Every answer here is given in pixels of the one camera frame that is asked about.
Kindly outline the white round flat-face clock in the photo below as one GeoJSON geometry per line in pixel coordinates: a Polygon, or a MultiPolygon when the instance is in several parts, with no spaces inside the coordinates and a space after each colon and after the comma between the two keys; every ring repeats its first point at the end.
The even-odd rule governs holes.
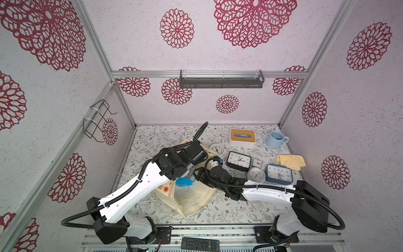
{"type": "Polygon", "coordinates": [[[225,147],[221,144],[218,143],[214,143],[210,146],[210,150],[214,153],[217,154],[217,156],[219,156],[221,159],[223,159],[225,157],[225,147]]]}

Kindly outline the black square alarm clock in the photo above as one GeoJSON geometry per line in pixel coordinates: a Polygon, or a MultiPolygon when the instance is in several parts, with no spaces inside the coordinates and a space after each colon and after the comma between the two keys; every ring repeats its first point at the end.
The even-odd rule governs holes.
{"type": "Polygon", "coordinates": [[[230,151],[228,154],[228,158],[226,160],[226,165],[229,168],[241,171],[248,172],[251,167],[252,158],[248,155],[241,154],[238,152],[230,151]]]}

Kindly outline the blue round alarm clock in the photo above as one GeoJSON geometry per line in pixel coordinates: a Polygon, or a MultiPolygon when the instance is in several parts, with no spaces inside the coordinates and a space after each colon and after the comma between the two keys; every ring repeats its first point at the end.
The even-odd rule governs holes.
{"type": "Polygon", "coordinates": [[[182,177],[176,180],[176,186],[179,188],[185,188],[188,186],[192,186],[195,181],[195,177],[192,175],[190,178],[182,177]]]}

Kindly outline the cream floral canvas bag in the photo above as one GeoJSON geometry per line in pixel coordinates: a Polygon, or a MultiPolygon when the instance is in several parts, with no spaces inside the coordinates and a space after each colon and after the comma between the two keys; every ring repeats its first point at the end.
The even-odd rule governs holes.
{"type": "Polygon", "coordinates": [[[201,210],[216,192],[216,189],[210,188],[196,179],[192,186],[179,188],[175,184],[176,180],[160,185],[153,192],[165,205],[182,217],[201,210]]]}

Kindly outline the white round alarm clock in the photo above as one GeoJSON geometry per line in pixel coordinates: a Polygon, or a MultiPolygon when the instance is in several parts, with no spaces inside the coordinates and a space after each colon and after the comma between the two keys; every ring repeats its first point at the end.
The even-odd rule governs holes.
{"type": "Polygon", "coordinates": [[[247,173],[247,179],[257,183],[263,183],[266,180],[266,173],[261,168],[252,167],[247,173]]]}

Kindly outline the small clear alarm clock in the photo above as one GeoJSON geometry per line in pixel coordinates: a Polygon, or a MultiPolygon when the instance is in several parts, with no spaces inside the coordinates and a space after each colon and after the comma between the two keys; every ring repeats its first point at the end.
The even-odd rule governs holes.
{"type": "Polygon", "coordinates": [[[253,159],[252,166],[261,169],[263,166],[263,162],[259,159],[253,159]]]}

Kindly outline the blue square alarm clock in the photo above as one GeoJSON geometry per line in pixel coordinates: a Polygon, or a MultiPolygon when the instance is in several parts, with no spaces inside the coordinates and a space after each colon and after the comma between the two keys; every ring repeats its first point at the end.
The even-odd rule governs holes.
{"type": "Polygon", "coordinates": [[[280,185],[291,185],[293,174],[290,168],[278,164],[268,164],[265,168],[266,181],[280,185]]]}

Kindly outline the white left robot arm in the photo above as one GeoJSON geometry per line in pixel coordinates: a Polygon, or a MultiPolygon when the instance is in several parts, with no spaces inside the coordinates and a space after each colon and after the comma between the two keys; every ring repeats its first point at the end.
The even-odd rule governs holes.
{"type": "Polygon", "coordinates": [[[137,238],[146,244],[154,241],[158,229],[152,218],[127,217],[126,213],[158,187],[193,173],[207,158],[199,141],[190,142],[187,147],[163,148],[124,186],[101,199],[89,200],[88,209],[95,211],[92,216],[97,237],[103,244],[122,237],[137,238]]]}

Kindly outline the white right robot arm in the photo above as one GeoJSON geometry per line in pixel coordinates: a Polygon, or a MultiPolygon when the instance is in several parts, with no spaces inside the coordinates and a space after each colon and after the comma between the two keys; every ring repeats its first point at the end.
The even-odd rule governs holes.
{"type": "Polygon", "coordinates": [[[245,178],[231,176],[216,157],[195,170],[195,178],[204,185],[223,191],[225,197],[234,201],[269,202],[292,209],[287,214],[275,217],[272,232],[279,236],[290,236],[304,228],[317,233],[328,230],[330,201],[308,182],[298,180],[295,185],[281,186],[257,183],[245,178]]]}

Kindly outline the white wooden-top tissue box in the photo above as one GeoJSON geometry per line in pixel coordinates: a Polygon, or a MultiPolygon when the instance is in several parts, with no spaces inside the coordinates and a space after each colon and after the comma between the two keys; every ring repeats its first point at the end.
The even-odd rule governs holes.
{"type": "Polygon", "coordinates": [[[254,148],[257,143],[254,130],[232,128],[229,132],[229,147],[254,148]]]}

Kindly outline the black remote control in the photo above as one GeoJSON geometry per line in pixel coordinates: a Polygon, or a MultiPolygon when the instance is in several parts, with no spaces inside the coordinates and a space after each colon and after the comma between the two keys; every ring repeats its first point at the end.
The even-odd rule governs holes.
{"type": "Polygon", "coordinates": [[[181,249],[200,252],[219,252],[219,240],[183,237],[181,249]]]}

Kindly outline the yellow cloth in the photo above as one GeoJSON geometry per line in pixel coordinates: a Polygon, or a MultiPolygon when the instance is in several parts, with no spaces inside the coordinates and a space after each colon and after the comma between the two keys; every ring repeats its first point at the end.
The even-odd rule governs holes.
{"type": "Polygon", "coordinates": [[[276,155],[276,162],[295,171],[300,171],[301,168],[306,167],[306,162],[301,155],[278,154],[276,155]]]}

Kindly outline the aluminium front rail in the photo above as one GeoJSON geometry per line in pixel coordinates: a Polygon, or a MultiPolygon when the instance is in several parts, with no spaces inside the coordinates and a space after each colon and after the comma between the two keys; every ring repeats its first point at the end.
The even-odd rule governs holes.
{"type": "MultiPolygon", "coordinates": [[[[254,228],[257,224],[239,225],[172,225],[167,234],[163,234],[164,243],[161,252],[182,252],[181,242],[184,237],[216,239],[220,241],[221,252],[250,252],[258,245],[254,228]]],[[[124,238],[109,245],[104,245],[93,231],[85,234],[78,249],[80,252],[127,252],[124,238]]],[[[298,240],[283,247],[269,247],[260,252],[348,252],[349,249],[338,231],[329,230],[327,233],[315,233],[303,230],[298,233],[298,240]]]]}

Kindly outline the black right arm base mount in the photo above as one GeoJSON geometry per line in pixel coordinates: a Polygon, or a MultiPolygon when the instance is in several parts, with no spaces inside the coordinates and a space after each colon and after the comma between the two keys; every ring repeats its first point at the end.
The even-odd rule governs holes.
{"type": "Polygon", "coordinates": [[[289,243],[292,242],[295,237],[298,241],[297,235],[284,235],[277,230],[279,217],[280,216],[277,215],[271,225],[254,227],[255,238],[258,244],[274,244],[280,241],[289,243]]]}

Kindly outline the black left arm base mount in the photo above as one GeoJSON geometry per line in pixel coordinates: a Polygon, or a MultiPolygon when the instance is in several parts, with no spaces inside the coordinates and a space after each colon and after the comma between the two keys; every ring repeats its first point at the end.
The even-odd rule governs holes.
{"type": "Polygon", "coordinates": [[[172,226],[157,227],[151,217],[130,219],[130,227],[125,234],[129,245],[169,244],[172,238],[172,226]]]}

